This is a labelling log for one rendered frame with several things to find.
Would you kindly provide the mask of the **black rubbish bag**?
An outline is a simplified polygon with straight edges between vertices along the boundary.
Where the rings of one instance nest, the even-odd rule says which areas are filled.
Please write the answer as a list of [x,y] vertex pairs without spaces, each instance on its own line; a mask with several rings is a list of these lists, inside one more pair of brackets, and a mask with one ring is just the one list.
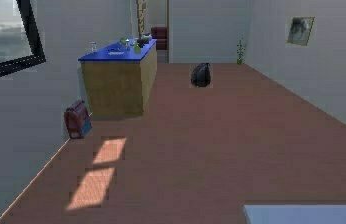
[[206,87],[210,84],[210,82],[210,64],[198,64],[191,73],[191,84],[196,87]]

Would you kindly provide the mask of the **blue topped wooden counter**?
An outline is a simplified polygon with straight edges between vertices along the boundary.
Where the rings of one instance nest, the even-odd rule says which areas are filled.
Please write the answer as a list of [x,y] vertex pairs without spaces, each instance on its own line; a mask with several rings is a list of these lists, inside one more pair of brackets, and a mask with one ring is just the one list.
[[[78,59],[94,119],[125,119],[144,114],[157,72],[156,40],[141,48],[141,54],[134,53],[134,42],[129,49],[117,42]],[[125,53],[109,55],[108,50],[112,49]]]

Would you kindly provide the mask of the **green potted house plant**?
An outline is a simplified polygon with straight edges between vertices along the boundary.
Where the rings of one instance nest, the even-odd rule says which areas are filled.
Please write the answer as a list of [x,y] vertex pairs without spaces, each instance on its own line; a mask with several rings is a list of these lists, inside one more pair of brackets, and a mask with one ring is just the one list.
[[246,51],[246,44],[243,43],[243,39],[239,40],[237,47],[237,64],[241,65],[243,63],[243,56]]

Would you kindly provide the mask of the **red and blue backpack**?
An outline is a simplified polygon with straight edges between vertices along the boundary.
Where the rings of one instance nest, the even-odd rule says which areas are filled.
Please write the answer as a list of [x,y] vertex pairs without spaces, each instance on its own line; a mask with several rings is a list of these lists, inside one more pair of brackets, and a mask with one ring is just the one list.
[[91,120],[84,100],[77,100],[64,112],[65,125],[71,139],[82,139],[91,130]]

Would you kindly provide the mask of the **black framed window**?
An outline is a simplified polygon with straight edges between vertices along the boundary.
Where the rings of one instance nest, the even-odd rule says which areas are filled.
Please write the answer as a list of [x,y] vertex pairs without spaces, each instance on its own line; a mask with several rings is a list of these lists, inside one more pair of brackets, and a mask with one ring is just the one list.
[[0,0],[0,78],[45,62],[31,0]]

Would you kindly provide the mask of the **tall patterned wall hanging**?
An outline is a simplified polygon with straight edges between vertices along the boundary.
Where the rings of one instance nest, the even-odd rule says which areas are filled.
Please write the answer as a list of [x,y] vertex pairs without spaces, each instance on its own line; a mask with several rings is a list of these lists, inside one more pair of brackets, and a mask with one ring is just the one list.
[[147,0],[136,0],[138,34],[142,35],[145,31],[145,13]]

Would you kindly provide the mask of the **gold framed wall picture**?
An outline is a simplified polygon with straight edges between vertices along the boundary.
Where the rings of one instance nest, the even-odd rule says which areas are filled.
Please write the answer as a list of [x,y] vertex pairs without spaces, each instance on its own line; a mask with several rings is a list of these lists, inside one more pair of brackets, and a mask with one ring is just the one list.
[[287,42],[298,46],[307,46],[314,23],[314,17],[293,17]]

